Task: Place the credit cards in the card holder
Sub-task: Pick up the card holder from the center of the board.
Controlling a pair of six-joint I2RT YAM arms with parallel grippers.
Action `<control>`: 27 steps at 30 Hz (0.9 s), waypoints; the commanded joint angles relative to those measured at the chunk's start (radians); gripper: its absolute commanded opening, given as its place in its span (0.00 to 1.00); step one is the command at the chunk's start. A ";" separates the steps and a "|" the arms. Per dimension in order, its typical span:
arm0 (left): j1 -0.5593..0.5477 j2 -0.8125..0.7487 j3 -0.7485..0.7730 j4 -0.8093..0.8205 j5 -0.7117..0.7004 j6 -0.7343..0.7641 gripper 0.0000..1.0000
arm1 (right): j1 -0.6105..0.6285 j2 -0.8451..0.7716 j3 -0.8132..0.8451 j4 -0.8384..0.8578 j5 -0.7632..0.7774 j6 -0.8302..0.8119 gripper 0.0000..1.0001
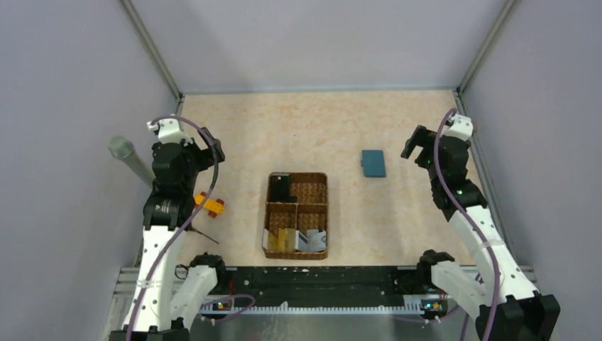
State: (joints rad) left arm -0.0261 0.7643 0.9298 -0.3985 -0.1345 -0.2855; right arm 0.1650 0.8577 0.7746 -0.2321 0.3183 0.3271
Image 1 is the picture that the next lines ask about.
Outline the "blue leather card holder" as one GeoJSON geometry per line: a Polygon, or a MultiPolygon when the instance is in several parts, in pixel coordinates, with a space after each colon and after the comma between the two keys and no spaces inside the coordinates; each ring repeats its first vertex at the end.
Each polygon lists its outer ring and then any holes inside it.
{"type": "Polygon", "coordinates": [[[366,178],[385,178],[386,167],[382,150],[362,150],[361,167],[366,178]]]}

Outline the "gold credit card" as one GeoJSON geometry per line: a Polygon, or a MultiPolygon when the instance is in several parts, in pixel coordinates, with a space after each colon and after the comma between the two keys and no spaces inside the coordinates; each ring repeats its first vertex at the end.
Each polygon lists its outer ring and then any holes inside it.
{"type": "Polygon", "coordinates": [[[278,252],[292,253],[296,250],[295,238],[297,231],[293,228],[279,229],[276,244],[278,252]]]}

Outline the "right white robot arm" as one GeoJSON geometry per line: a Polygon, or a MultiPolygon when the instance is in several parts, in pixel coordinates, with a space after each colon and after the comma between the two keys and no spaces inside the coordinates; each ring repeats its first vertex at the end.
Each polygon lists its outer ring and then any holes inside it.
{"type": "Polygon", "coordinates": [[[561,307],[544,295],[518,266],[500,236],[480,188],[467,174],[470,142],[417,126],[402,158],[427,170],[432,198],[470,251],[475,279],[444,251],[429,249],[417,263],[416,282],[426,293],[451,296],[473,319],[480,340],[550,340],[561,307]]]}

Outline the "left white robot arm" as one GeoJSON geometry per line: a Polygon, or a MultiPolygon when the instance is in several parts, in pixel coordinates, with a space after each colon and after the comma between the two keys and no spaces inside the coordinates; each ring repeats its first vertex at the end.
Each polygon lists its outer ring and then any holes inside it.
{"type": "Polygon", "coordinates": [[[178,291],[173,291],[177,258],[192,218],[200,211],[195,183],[200,172],[213,169],[217,182],[225,155],[219,140],[207,137],[206,149],[194,141],[153,144],[155,177],[143,206],[143,251],[133,301],[110,340],[189,340],[193,320],[209,293],[227,285],[219,256],[203,256],[190,267],[178,291]]]}

